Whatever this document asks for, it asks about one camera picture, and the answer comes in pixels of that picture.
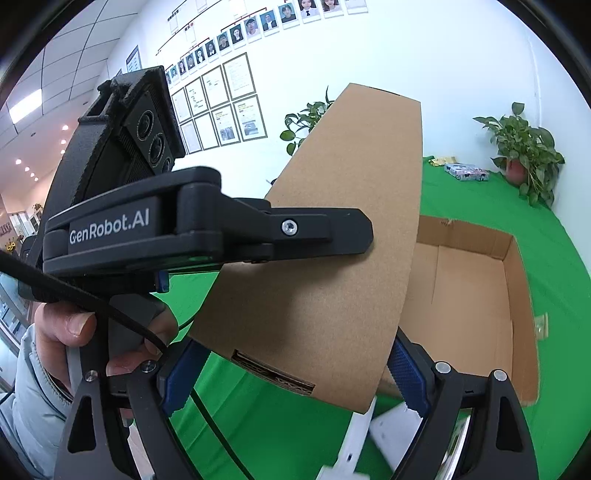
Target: green tablecloth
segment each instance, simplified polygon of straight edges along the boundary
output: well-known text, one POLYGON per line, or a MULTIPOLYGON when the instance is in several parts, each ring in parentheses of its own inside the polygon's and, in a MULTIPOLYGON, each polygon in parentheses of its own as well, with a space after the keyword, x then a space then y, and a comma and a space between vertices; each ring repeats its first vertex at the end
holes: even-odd
MULTIPOLYGON (((467 220, 517 237, 534 314, 548 312, 550 318, 550 335, 538 343, 540 400, 526 408, 525 415, 540 479, 558 478, 591 427, 585 354, 591 334, 591 282, 577 251, 551 211, 529 207, 496 174, 489 182, 459 182, 441 167, 426 165, 421 213, 467 220)), ((198 309, 214 280, 215 274, 172 278, 171 292, 163 299, 179 322, 198 309)), ((210 356, 197 388, 256 480, 314 480, 322 465, 334 464, 350 412, 267 384, 217 355, 210 356)), ((380 398, 376 412, 396 403, 380 398)), ((206 480, 243 479, 191 401, 172 422, 206 480)), ((391 476, 370 439, 357 471, 372 480, 391 476)))

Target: silver screw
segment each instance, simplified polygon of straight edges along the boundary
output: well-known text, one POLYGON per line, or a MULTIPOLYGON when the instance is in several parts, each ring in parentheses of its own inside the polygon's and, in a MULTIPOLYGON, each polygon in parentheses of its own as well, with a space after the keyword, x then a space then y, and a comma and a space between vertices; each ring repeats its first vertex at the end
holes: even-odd
POLYGON ((449 364, 445 362, 437 362, 435 364, 435 370, 437 370, 441 374, 448 374, 452 371, 452 368, 449 366, 449 364))
POLYGON ((287 236, 294 236, 297 233, 297 223, 293 220, 286 220, 281 224, 281 231, 287 236))
POLYGON ((145 374, 149 374, 154 368, 156 368, 156 360, 146 360, 141 364, 142 372, 145 374))
POLYGON ((504 382, 505 380, 507 380, 507 374, 503 372, 503 370, 495 370, 495 373, 493 375, 499 382, 504 382))
POLYGON ((99 378, 99 373, 96 370, 88 370, 84 374, 84 380, 87 382, 94 382, 97 378, 99 378))

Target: open cardboard box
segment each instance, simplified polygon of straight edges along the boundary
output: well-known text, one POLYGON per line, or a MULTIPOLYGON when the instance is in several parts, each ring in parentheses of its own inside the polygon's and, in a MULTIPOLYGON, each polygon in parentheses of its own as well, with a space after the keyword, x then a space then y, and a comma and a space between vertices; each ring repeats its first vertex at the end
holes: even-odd
POLYGON ((357 207, 372 221, 364 255, 225 265, 190 335, 255 375, 364 413, 398 325, 435 361, 538 395, 530 294, 515 239, 421 217, 420 104, 349 85, 267 195, 277 207, 357 207))

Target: human hand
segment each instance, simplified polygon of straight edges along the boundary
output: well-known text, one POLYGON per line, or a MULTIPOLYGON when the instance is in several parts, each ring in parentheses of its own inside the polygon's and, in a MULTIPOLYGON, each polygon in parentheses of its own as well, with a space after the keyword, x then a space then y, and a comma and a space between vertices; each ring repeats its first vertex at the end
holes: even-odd
MULTIPOLYGON (((57 378, 72 393, 66 361, 66 347, 86 345, 95 333, 94 313, 81 312, 66 301, 43 303, 35 312, 35 342, 37 355, 47 372, 57 378)), ((168 307, 156 316, 148 329, 167 345, 178 334, 178 323, 168 307)), ((160 351, 148 340, 137 349, 109 361, 107 375, 132 372, 141 362, 157 359, 160 351)))

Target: red flower pot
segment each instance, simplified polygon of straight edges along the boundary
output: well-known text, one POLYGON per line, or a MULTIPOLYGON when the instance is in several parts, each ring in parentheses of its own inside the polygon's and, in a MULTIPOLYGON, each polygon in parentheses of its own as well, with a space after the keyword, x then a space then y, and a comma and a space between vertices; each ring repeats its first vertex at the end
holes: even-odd
POLYGON ((517 159, 507 159, 507 170, 505 172, 505 178, 511 185, 518 187, 527 178, 527 170, 517 159))

